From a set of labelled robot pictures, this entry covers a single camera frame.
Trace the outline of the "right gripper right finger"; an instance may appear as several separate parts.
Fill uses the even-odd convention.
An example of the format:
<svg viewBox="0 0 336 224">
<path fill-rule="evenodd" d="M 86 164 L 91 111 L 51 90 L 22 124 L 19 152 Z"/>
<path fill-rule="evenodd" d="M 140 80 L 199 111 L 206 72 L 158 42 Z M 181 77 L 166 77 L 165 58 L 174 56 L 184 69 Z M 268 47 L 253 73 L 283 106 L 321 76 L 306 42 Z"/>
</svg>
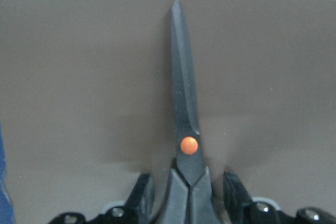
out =
<svg viewBox="0 0 336 224">
<path fill-rule="evenodd" d="M 254 200 L 234 172 L 223 175 L 224 205 L 231 223 L 280 223 L 277 209 L 266 200 Z"/>
</svg>

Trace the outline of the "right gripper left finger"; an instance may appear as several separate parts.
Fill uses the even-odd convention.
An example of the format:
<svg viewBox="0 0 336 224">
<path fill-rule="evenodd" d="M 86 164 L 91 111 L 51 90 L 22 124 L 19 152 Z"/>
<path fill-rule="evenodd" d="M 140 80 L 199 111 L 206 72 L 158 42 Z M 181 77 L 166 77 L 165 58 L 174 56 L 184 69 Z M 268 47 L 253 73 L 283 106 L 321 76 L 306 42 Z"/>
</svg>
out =
<svg viewBox="0 0 336 224">
<path fill-rule="evenodd" d="M 150 174 L 141 174 L 123 206 L 110 208 L 100 223 L 150 223 L 154 185 Z"/>
</svg>

